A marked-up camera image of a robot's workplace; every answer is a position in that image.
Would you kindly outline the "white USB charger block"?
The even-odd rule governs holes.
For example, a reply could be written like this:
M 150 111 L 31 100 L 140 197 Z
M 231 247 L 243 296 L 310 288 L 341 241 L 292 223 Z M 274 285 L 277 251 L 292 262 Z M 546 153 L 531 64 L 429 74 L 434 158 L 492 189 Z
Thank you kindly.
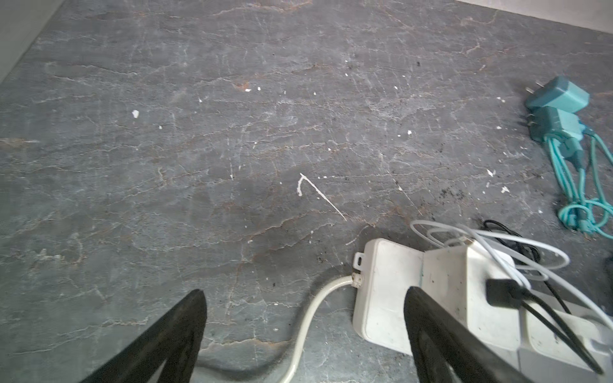
M 595 373 L 568 345 L 532 314 L 521 317 L 520 371 L 534 382 L 611 382 L 612 332 L 591 315 L 559 312 L 603 370 Z

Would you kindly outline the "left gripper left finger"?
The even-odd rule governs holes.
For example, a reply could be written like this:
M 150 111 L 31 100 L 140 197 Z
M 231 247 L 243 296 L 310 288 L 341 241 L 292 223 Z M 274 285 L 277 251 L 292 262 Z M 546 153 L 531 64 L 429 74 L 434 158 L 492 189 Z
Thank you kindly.
M 190 291 L 123 351 L 83 379 L 84 382 L 189 382 L 207 321 L 202 290 Z

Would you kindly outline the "white power strip colourful sockets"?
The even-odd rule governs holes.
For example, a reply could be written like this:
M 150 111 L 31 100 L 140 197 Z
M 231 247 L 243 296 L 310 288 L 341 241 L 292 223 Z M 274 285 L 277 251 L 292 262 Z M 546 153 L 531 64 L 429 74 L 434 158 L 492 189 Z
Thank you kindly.
M 387 239 L 374 239 L 364 252 L 355 255 L 354 268 L 360 273 L 360 285 L 353 326 L 365 340 L 411 354 L 404 301 L 410 287 L 419 287 L 493 352 L 520 370 L 521 317 L 529 312 L 523 307 L 502 308 L 487 302 L 487 281 L 509 276 L 480 244 L 420 252 Z M 552 296 L 540 297 L 557 314 L 564 312 Z M 604 325 L 587 307 L 568 303 L 568 308 L 570 311 L 564 313 L 591 315 Z

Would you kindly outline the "white charger with black cable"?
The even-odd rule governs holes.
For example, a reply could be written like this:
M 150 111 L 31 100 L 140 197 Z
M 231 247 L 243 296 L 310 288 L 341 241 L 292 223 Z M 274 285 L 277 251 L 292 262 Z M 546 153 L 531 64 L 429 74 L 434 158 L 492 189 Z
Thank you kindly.
M 569 255 L 504 229 L 416 220 L 421 288 L 534 382 L 610 382 L 612 319 L 558 275 Z

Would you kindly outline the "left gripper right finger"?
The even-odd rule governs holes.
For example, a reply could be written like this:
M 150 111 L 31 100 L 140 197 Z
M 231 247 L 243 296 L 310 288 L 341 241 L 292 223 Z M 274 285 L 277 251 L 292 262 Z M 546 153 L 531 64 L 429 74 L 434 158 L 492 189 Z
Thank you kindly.
M 529 382 L 419 287 L 404 302 L 420 382 Z

